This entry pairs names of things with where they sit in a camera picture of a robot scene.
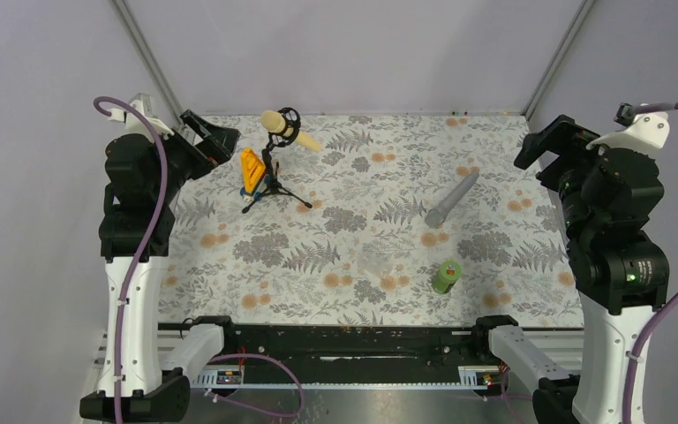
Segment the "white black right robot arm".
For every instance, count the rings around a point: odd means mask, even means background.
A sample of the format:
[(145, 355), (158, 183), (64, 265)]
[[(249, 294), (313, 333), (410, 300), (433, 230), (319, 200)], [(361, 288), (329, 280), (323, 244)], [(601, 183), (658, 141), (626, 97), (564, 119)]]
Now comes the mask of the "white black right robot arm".
[[(643, 124), (656, 125), (644, 132)], [(527, 169), (544, 153), (554, 160), (538, 175), (558, 194), (566, 251), (584, 314), (582, 365), (572, 374), (529, 341), (507, 315), (479, 318), (471, 352), (500, 361), (531, 392), (540, 423), (640, 423), (634, 400), (644, 387), (647, 325), (667, 301), (669, 262), (645, 234), (664, 195), (647, 151), (664, 141), (667, 122), (625, 117), (620, 132), (598, 135), (560, 115), (524, 138), (514, 164)]]

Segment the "green pill bottle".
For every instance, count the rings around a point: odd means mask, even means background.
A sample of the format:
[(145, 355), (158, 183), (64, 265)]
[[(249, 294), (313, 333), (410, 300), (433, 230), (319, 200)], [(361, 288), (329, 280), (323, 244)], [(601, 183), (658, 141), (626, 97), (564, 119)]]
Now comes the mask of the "green pill bottle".
[(438, 294), (449, 293), (462, 275), (461, 265), (457, 261), (444, 261), (435, 272), (431, 286)]

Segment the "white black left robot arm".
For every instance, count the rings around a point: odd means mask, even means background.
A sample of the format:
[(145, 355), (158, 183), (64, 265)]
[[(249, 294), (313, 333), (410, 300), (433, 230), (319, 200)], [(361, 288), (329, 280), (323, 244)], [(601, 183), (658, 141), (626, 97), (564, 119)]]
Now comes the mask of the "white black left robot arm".
[(83, 419), (105, 423), (178, 422), (191, 382), (211, 358), (233, 360), (236, 336), (215, 324), (194, 324), (162, 358), (158, 306), (169, 264), (173, 208), (182, 186), (233, 156), (240, 137), (191, 111), (182, 121), (200, 141), (192, 144), (162, 121), (138, 110), (113, 108), (106, 117), (124, 125), (106, 147), (101, 255), (109, 289), (106, 353), (96, 389), (79, 404)]

